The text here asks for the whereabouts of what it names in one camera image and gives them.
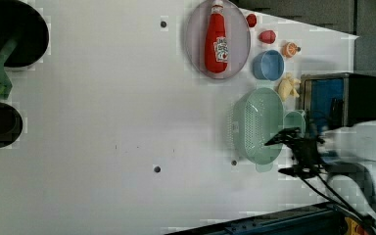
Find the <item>red ketchup bottle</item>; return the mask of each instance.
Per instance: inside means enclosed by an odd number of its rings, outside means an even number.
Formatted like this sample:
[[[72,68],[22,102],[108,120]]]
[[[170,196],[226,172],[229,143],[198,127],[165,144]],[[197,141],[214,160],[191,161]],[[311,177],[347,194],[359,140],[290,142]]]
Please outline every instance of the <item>red ketchup bottle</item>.
[[[206,68],[213,73],[225,71],[228,63],[228,46],[225,37],[222,9],[222,0],[214,0],[212,3],[204,54]]]

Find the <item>green basket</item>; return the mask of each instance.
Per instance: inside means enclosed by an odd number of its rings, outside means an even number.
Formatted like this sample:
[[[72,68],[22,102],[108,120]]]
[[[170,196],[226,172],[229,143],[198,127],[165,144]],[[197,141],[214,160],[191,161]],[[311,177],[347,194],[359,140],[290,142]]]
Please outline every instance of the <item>green basket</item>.
[[[256,165],[269,165],[280,154],[282,145],[264,146],[283,129],[284,109],[279,95],[270,88],[259,88],[234,106],[232,135],[241,157]]]

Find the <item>yellow toy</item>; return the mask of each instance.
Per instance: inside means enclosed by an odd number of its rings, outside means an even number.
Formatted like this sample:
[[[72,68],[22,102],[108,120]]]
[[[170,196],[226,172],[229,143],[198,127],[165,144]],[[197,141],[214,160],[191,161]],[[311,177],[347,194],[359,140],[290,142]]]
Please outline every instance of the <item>yellow toy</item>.
[[[283,102],[285,102],[289,96],[293,96],[295,98],[299,97],[298,91],[295,89],[297,84],[301,84],[301,81],[296,78],[292,78],[292,74],[286,72],[286,75],[282,78],[282,81],[279,84],[279,90],[277,91],[280,99],[282,99]]]

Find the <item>small red object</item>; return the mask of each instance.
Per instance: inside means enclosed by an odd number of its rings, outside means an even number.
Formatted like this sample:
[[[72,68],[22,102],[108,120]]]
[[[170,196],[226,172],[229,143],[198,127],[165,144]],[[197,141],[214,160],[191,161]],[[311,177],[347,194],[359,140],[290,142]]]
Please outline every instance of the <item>small red object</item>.
[[[228,44],[225,37],[225,23],[222,11],[222,0],[214,0],[204,52],[206,68],[213,73],[225,71],[228,64]]]
[[[254,27],[258,23],[258,18],[255,14],[251,13],[246,17],[247,23],[249,24],[249,27]]]
[[[267,44],[272,44],[276,40],[276,33],[274,33],[273,30],[267,30],[264,31],[260,34],[258,39],[261,42],[267,43]]]

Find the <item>bottle label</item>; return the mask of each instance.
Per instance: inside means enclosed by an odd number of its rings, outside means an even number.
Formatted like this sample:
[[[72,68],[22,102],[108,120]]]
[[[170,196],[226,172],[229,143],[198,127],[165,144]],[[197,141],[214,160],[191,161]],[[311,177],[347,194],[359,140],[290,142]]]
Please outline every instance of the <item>bottle label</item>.
[[[215,58],[217,62],[228,63],[228,46],[225,37],[218,37],[214,42]]]
[[[222,14],[222,7],[221,6],[213,6],[211,8],[212,14]]]

